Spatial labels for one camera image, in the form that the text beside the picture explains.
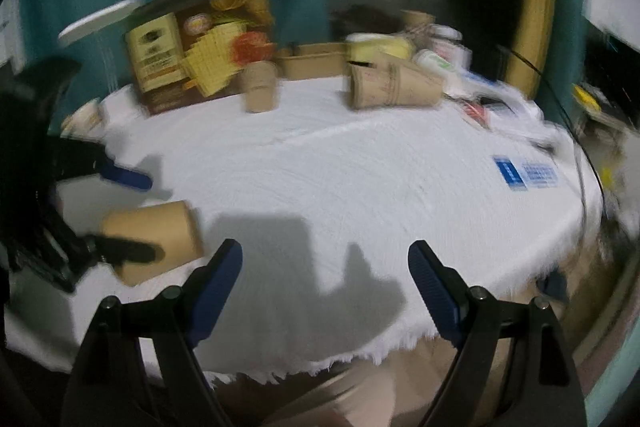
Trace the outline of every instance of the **table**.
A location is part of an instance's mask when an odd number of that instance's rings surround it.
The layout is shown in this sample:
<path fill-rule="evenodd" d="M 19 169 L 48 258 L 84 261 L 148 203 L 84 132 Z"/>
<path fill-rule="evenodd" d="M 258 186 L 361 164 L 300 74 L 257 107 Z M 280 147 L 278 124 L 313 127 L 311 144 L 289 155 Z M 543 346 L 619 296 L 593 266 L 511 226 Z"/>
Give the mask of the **table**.
<path fill-rule="evenodd" d="M 212 335 L 196 348 L 208 378 L 245 373 L 268 381 L 353 357 L 379 362 L 435 335 L 407 268 L 416 239 L 469 285 L 499 296 L 597 230 L 600 194 L 584 158 L 583 223 L 574 163 L 554 163 L 526 142 L 469 124 L 453 102 L 354 112 L 344 105 L 344 86 L 342 77 L 284 82 L 272 112 L 245 113 L 232 96 L 112 128 L 110 153 L 150 172 L 154 188 L 140 194 L 98 178 L 59 187 L 64 217 L 78 233 L 97 230 L 115 208 L 187 200 L 209 254 L 225 237 L 241 243 L 241 275 Z M 559 185 L 513 190 L 494 156 L 551 164 Z M 23 273 L 14 281 L 19 322 L 8 327 L 10 345 L 61 367 L 104 296 L 152 298 L 197 265 L 135 288 L 100 266 L 73 296 Z M 44 352 L 20 347 L 29 330 L 46 339 Z M 142 350 L 157 371 L 150 343 Z"/>

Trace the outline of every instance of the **metal screw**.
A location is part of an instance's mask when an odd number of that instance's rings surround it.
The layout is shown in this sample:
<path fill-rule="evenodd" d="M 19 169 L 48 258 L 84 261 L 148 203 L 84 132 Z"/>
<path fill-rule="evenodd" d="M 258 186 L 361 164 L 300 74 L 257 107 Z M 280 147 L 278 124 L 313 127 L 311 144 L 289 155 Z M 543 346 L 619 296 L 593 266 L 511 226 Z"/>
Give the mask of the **metal screw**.
<path fill-rule="evenodd" d="M 182 293 L 182 289 L 180 286 L 168 286 L 164 290 L 162 290 L 162 297 L 167 300 L 177 299 Z"/>
<path fill-rule="evenodd" d="M 105 310 L 110 310 L 116 304 L 118 304 L 118 302 L 119 302 L 118 298 L 115 295 L 109 295 L 108 297 L 105 297 L 104 299 L 102 299 L 102 302 L 100 302 L 100 308 L 104 308 Z"/>
<path fill-rule="evenodd" d="M 547 308 L 549 308 L 549 301 L 544 297 L 536 297 L 535 299 L 533 299 L 533 304 L 535 304 L 541 310 L 546 310 Z"/>
<path fill-rule="evenodd" d="M 479 301 L 483 301 L 488 297 L 486 290 L 482 286 L 471 286 L 469 291 Z"/>

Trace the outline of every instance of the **black cable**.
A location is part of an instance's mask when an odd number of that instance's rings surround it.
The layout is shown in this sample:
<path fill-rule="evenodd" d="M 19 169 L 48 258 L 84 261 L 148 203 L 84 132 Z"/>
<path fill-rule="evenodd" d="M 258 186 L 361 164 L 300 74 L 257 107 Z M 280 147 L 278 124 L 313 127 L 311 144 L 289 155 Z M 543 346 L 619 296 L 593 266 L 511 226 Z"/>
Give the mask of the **black cable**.
<path fill-rule="evenodd" d="M 582 149 L 582 152 L 584 153 L 585 158 L 587 158 L 589 166 L 591 167 L 591 170 L 593 171 L 593 175 L 596 177 L 596 181 L 598 182 L 598 187 L 600 188 L 600 196 L 602 198 L 602 211 L 605 212 L 606 210 L 605 210 L 604 187 L 602 186 L 602 182 L 600 181 L 600 176 L 598 176 L 598 172 L 596 171 L 596 168 L 593 165 L 593 161 L 591 161 L 591 157 L 589 156 L 588 152 L 584 148 L 584 145 L 582 145 L 582 143 L 580 143 L 580 140 L 578 139 L 578 137 L 574 133 L 574 124 L 571 121 L 571 118 L 569 117 L 569 115 L 567 114 L 567 111 L 564 109 L 564 107 L 562 107 L 562 103 L 560 102 L 560 99 L 556 95 L 556 92 L 554 91 L 553 87 L 551 87 L 551 83 L 542 75 L 542 71 L 540 71 L 537 67 L 535 67 L 535 65 L 533 65 L 525 57 L 520 55 L 517 51 L 512 50 L 510 48 L 507 48 L 505 46 L 501 46 L 500 44 L 498 44 L 498 49 L 503 54 L 509 53 L 509 54 L 513 55 L 514 57 L 519 58 L 524 64 L 526 64 L 529 68 L 534 70 L 538 74 L 538 76 L 540 77 L 540 80 L 542 80 L 543 83 L 545 84 L 545 87 L 551 93 L 551 96 L 553 97 L 554 101 L 556 102 L 556 105 L 558 106 L 558 109 L 561 112 L 561 117 L 562 117 L 562 120 L 564 121 L 564 126 L 566 127 L 567 131 L 569 131 L 569 134 L 574 139 L 574 141 Z"/>

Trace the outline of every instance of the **white tablecloth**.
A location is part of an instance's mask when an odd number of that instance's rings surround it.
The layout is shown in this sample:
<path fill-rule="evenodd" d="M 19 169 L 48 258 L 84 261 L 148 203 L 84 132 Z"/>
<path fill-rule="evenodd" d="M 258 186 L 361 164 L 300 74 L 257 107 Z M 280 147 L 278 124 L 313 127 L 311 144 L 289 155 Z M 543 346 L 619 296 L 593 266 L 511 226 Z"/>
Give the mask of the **white tablecloth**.
<path fill-rule="evenodd" d="M 114 208 L 187 200 L 210 254 L 225 237 L 241 243 L 239 280 L 213 334 L 196 349 L 207 373 L 260 381 L 313 373 L 354 356 L 380 361 L 434 335 L 407 269 L 416 239 L 427 240 L 467 283 L 496 295 L 575 247 L 582 231 L 575 163 L 556 164 L 558 187 L 511 190 L 494 155 L 553 158 L 474 127 L 452 102 L 353 112 L 343 85 L 342 78 L 284 82 L 272 112 L 247 114 L 232 96 L 112 129 L 107 144 L 117 161 L 154 176 L 148 194 L 98 178 L 60 186 L 64 217 L 78 233 L 98 230 Z M 600 196 L 586 161 L 582 171 L 590 235 Z M 72 357 L 104 296 L 152 298 L 194 266 L 135 288 L 100 266 L 73 296 L 24 273 L 14 281 L 12 310 L 47 348 L 22 350 L 60 365 L 54 355 Z M 19 349 L 26 330 L 10 330 Z M 143 356 L 154 368 L 148 342 Z"/>

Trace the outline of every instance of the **blue gripper pad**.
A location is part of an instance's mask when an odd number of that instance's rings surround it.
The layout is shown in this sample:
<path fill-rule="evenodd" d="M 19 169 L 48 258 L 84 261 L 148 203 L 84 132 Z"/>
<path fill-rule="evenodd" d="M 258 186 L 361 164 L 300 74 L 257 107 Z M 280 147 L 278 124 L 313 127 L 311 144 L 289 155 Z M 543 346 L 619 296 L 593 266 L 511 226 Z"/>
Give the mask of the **blue gripper pad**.
<path fill-rule="evenodd" d="M 438 333 L 454 347 L 464 339 L 462 318 L 466 309 L 465 288 L 455 287 L 448 270 L 433 253 L 426 241 L 416 241 L 409 247 L 409 272 L 427 305 Z"/>
<path fill-rule="evenodd" d="M 242 268 L 242 247 L 225 239 L 206 266 L 196 268 L 182 286 L 184 336 L 191 349 L 209 337 Z"/>
<path fill-rule="evenodd" d="M 125 185 L 126 187 L 136 188 L 137 190 L 143 190 L 145 192 L 153 185 L 151 176 L 148 176 L 144 172 L 124 169 L 112 162 L 106 162 L 105 165 L 100 168 L 100 176 L 105 180 L 112 181 L 119 185 Z"/>

